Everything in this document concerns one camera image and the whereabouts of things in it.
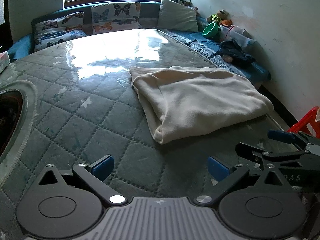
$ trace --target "silver bolt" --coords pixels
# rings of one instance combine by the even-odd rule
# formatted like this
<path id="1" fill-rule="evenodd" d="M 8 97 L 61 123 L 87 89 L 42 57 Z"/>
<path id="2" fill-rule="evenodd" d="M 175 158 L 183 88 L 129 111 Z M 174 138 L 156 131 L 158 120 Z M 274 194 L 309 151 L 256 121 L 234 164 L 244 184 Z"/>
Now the silver bolt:
<path id="1" fill-rule="evenodd" d="M 110 202 L 120 204 L 125 201 L 125 197 L 121 195 L 113 195 L 109 198 Z"/>
<path id="2" fill-rule="evenodd" d="M 204 204 L 206 204 L 206 203 L 209 203 L 209 202 L 212 201 L 212 197 L 210 197 L 210 196 L 205 196 L 205 195 L 203 195 L 203 196 L 198 196 L 198 197 L 196 198 L 196 201 L 198 201 L 199 203 L 204 203 Z"/>

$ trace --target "quilted tablecloth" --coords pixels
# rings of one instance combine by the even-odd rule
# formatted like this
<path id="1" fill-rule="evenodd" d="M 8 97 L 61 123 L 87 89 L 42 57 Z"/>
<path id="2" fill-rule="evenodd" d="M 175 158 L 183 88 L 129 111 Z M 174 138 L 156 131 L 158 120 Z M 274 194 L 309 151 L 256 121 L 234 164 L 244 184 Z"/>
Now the quilted tablecloth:
<path id="1" fill-rule="evenodd" d="M 193 198 L 212 190 L 213 178 L 206 169 L 210 155 L 235 164 L 234 148 L 240 141 L 268 151 L 292 150 L 267 138 L 268 129 L 278 129 L 268 116 L 205 136 L 156 143 L 130 86 L 128 68 L 173 65 L 217 67 L 165 33 L 139 29 L 61 43 L 22 58 L 1 73 L 1 86 L 23 79 L 38 90 L 27 144 L 0 189 L 2 240 L 22 237 L 16 206 L 47 163 L 70 169 L 111 154 L 115 169 L 105 183 L 127 198 Z"/>

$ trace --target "tissue box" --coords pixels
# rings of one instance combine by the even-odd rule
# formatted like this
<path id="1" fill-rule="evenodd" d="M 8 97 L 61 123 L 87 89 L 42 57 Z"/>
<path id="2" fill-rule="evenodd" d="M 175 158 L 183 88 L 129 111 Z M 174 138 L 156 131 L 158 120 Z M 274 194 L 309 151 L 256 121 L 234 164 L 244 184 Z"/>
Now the tissue box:
<path id="1" fill-rule="evenodd" d="M 8 52 L 2 52 L 0 53 L 0 73 L 5 69 L 5 67 L 7 65 L 10 64 L 10 59 L 9 59 L 9 55 Z"/>

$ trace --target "beige blanket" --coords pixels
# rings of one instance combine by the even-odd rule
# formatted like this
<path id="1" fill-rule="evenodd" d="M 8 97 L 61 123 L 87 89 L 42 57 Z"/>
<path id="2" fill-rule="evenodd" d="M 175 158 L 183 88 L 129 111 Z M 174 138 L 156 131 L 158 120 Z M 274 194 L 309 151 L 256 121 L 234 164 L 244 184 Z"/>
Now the beige blanket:
<path id="1" fill-rule="evenodd" d="M 131 67 L 152 137 L 160 144 L 204 135 L 273 109 L 244 77 L 217 68 Z"/>

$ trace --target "black bag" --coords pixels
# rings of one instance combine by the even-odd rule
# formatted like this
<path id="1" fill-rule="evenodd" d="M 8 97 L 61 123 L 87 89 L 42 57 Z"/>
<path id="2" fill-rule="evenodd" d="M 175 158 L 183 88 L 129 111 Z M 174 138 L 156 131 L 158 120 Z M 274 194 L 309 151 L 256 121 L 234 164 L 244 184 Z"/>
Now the black bag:
<path id="1" fill-rule="evenodd" d="M 239 67 L 248 67 L 252 62 L 256 61 L 250 54 L 245 53 L 234 39 L 231 41 L 222 41 L 219 50 L 211 55 L 209 59 L 217 55 L 228 55 L 232 57 L 232 64 Z"/>

